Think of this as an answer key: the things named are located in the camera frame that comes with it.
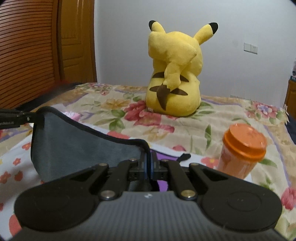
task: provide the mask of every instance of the light switch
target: light switch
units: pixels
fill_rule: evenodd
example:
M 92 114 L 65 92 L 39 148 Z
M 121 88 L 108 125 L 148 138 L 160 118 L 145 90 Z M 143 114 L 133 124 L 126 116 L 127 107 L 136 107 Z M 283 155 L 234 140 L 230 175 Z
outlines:
M 251 52 L 251 44 L 244 43 L 244 51 Z
M 254 46 L 254 45 L 251 45 L 251 52 L 255 53 L 255 54 L 258 54 L 258 47 Z

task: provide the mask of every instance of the pikachu plush toy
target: pikachu plush toy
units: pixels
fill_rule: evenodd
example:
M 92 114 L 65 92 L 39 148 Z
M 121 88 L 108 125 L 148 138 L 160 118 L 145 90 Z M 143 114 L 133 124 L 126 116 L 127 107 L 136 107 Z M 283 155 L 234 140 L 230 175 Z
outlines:
M 188 116 L 201 103 L 196 78 L 202 70 L 200 45 L 218 29 L 217 23 L 203 26 L 194 37 L 181 32 L 166 33 L 156 21 L 150 21 L 148 53 L 153 59 L 153 75 L 148 86 L 149 110 L 176 117 Z

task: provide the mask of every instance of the orange cup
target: orange cup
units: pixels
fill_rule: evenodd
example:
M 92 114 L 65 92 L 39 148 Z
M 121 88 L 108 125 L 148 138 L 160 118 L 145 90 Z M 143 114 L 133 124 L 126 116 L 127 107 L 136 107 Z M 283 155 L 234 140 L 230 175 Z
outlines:
M 255 128 L 236 123 L 223 136 L 223 148 L 217 170 L 245 179 L 266 154 L 267 140 Z

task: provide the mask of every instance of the orange lid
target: orange lid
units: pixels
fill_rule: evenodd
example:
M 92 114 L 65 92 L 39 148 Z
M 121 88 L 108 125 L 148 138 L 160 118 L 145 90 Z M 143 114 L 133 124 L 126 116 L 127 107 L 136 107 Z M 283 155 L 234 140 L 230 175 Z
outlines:
M 261 161 L 266 153 L 265 136 L 247 124 L 231 125 L 224 133 L 223 143 L 232 154 L 248 161 Z

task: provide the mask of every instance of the black ear tip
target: black ear tip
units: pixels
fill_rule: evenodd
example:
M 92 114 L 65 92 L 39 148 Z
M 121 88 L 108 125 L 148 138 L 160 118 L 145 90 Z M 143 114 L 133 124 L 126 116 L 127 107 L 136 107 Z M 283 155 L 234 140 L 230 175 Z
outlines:
M 213 34 L 215 34 L 215 32 L 217 32 L 217 30 L 218 30 L 218 24 L 217 23 L 209 23 L 209 25 L 211 26 L 211 28 L 213 30 Z
M 153 24 L 154 22 L 156 22 L 156 21 L 154 21 L 154 20 L 149 21 L 149 28 L 150 28 L 151 31 L 152 31 L 152 24 Z

